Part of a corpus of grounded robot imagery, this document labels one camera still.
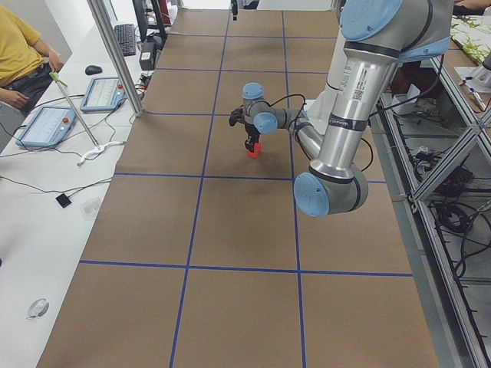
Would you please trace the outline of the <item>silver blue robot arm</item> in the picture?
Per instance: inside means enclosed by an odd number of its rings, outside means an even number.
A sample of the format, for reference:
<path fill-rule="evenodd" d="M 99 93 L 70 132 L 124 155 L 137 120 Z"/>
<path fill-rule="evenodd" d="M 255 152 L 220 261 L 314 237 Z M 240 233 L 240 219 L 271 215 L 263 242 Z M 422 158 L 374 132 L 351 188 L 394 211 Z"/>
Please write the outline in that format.
<path fill-rule="evenodd" d="M 368 184 L 354 156 L 369 116 L 395 67 L 444 54 L 450 43 L 451 1 L 335 1 L 347 58 L 340 90 L 324 133 L 301 109 L 275 108 L 261 84 L 242 89 L 242 106 L 229 125 L 243 124 L 249 155 L 259 137 L 287 130 L 310 163 L 294 182 L 297 206 L 311 217 L 354 211 L 367 199 Z"/>

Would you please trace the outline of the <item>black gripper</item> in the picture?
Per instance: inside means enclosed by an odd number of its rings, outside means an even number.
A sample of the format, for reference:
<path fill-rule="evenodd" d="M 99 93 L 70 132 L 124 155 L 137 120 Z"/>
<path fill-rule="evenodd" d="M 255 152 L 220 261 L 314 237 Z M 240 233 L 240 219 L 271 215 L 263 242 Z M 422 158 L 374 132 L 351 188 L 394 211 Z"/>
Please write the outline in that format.
<path fill-rule="evenodd" d="M 248 138 L 245 141 L 245 147 L 248 151 L 253 151 L 253 143 L 259 144 L 260 142 L 260 133 L 259 131 L 255 128 L 255 126 L 251 123 L 246 122 L 246 116 L 243 112 L 242 107 L 238 107 L 234 109 L 232 112 L 232 115 L 229 116 L 229 125 L 231 127 L 234 127 L 236 124 L 242 124 L 245 131 L 248 134 Z"/>

